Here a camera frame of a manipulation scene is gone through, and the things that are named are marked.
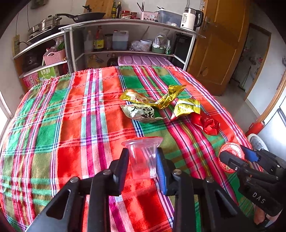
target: metal bolt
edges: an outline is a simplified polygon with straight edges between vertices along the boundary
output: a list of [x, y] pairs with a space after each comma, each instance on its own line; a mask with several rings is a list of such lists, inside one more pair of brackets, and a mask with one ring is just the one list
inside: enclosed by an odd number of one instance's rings
[[175, 175], [181, 175], [181, 174], [182, 174], [182, 171], [181, 171], [180, 169], [174, 169], [174, 170], [173, 170], [173, 173], [174, 173]]
[[214, 178], [213, 178], [212, 176], [207, 176], [207, 177], [206, 177], [206, 181], [207, 181], [208, 183], [212, 183], [212, 182], [214, 182]]
[[110, 175], [110, 174], [111, 174], [111, 170], [110, 169], [103, 170], [103, 175]]
[[70, 181], [71, 181], [72, 183], [76, 183], [76, 182], [78, 182], [78, 179], [79, 179], [79, 178], [78, 178], [77, 176], [74, 176], [74, 177], [71, 178]]

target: wooden cutting board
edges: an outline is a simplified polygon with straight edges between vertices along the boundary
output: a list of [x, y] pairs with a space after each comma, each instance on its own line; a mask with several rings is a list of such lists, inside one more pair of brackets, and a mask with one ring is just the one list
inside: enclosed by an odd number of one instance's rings
[[86, 6], [89, 5], [92, 12], [103, 12], [105, 13], [104, 19], [111, 18], [111, 10], [113, 6], [113, 0], [86, 0]]

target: trash bin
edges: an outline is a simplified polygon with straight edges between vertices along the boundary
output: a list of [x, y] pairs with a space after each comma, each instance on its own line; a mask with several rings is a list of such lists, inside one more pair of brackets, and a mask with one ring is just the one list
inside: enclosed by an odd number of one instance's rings
[[250, 134], [247, 137], [247, 140], [250, 142], [252, 149], [260, 150], [263, 148], [264, 150], [268, 150], [266, 144], [263, 142], [263, 140], [256, 134]]

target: white snack wrapper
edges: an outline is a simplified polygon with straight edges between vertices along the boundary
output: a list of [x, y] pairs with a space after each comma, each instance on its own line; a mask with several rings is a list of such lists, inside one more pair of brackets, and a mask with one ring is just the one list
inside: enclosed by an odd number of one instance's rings
[[142, 123], [153, 123], [164, 118], [154, 117], [154, 109], [145, 104], [121, 105], [124, 114], [133, 120]]

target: white plastic jug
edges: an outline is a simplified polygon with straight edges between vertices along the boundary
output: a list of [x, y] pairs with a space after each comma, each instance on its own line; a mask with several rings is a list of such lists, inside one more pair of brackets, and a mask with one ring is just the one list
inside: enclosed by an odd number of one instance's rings
[[128, 39], [129, 39], [128, 31], [115, 30], [113, 32], [113, 37], [112, 37], [112, 49], [122, 50], [122, 51], [127, 50]]

